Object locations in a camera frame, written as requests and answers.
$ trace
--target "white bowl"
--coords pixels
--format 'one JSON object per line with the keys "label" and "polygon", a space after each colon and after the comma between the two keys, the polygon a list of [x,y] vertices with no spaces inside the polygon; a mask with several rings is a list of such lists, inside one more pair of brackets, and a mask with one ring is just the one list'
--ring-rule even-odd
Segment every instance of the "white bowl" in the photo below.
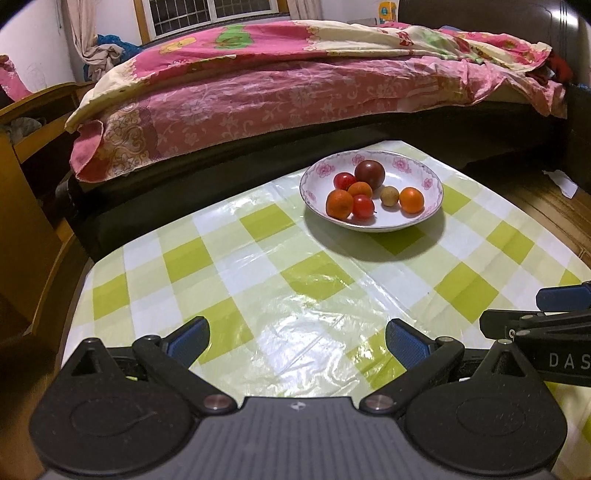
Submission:
{"label": "white bowl", "polygon": [[[380,162],[386,171],[383,186],[392,186],[401,192],[406,187],[420,190],[425,197],[424,209],[411,215],[396,207],[385,207],[379,199],[381,187],[374,192],[376,213],[367,220],[355,218],[342,221],[326,215],[326,197],[335,189],[333,179],[337,173],[354,174],[363,160]],[[416,225],[433,216],[443,202],[443,185],[433,170],[412,158],[379,150],[351,150],[336,153],[312,165],[301,178],[300,194],[306,205],[329,222],[361,232],[392,232]]]}

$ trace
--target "white paper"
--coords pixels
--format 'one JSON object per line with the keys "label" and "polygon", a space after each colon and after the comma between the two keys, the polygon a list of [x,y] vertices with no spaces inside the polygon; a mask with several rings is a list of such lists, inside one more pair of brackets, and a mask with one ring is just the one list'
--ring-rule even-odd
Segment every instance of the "white paper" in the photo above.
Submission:
{"label": "white paper", "polygon": [[570,178],[568,178],[566,173],[564,173],[562,170],[542,171],[544,174],[548,175],[556,185],[558,185],[565,197],[569,199],[574,197],[574,194],[577,192],[579,186]]}

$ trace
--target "blanket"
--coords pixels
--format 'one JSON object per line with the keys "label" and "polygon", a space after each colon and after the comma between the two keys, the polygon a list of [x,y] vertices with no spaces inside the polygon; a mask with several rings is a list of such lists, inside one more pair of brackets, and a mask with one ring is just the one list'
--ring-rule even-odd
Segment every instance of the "blanket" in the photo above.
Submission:
{"label": "blanket", "polygon": [[102,182],[271,131],[474,105],[502,85],[521,93],[542,115],[566,115],[562,85],[542,86],[492,63],[427,56],[286,61],[161,89],[108,108],[80,127],[70,164],[79,180]]}
{"label": "blanket", "polygon": [[429,56],[476,64],[488,61],[526,73],[542,65],[550,52],[549,45],[510,35],[451,35],[416,25],[375,28],[314,20],[228,25],[154,46],[116,66],[84,96],[66,129],[74,132],[106,108],[153,90],[268,63],[331,56]]}

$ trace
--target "orange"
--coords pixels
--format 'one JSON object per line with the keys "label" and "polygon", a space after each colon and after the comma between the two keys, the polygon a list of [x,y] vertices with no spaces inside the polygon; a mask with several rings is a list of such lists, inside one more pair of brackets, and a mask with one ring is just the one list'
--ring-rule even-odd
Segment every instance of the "orange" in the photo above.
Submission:
{"label": "orange", "polygon": [[402,210],[406,213],[418,213],[425,206],[425,197],[423,194],[412,187],[406,187],[401,191],[398,201]]}
{"label": "orange", "polygon": [[346,220],[353,211],[353,197],[345,190],[333,190],[326,198],[326,215]]}
{"label": "orange", "polygon": [[349,192],[352,197],[356,197],[357,195],[365,195],[366,197],[371,198],[371,196],[374,194],[374,191],[369,186],[369,183],[365,183],[364,181],[356,181],[349,187],[347,192]]}

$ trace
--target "green checkered tablecloth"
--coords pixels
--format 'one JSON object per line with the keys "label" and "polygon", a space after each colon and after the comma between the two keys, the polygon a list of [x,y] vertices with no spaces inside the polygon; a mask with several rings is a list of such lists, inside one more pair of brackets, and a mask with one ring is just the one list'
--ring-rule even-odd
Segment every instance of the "green checkered tablecloth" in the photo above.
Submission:
{"label": "green checkered tablecloth", "polygon": [[[443,208],[405,230],[368,235],[307,210],[302,171],[212,205],[134,240],[89,273],[67,358],[89,336],[130,345],[195,315],[211,343],[192,370],[234,396],[350,395],[404,372],[384,328],[399,317],[432,338],[491,343],[483,310],[536,309],[542,287],[591,271],[509,202],[398,141],[371,148],[424,162],[444,183]],[[591,472],[591,390],[550,385],[569,420],[557,462],[564,479]]]}

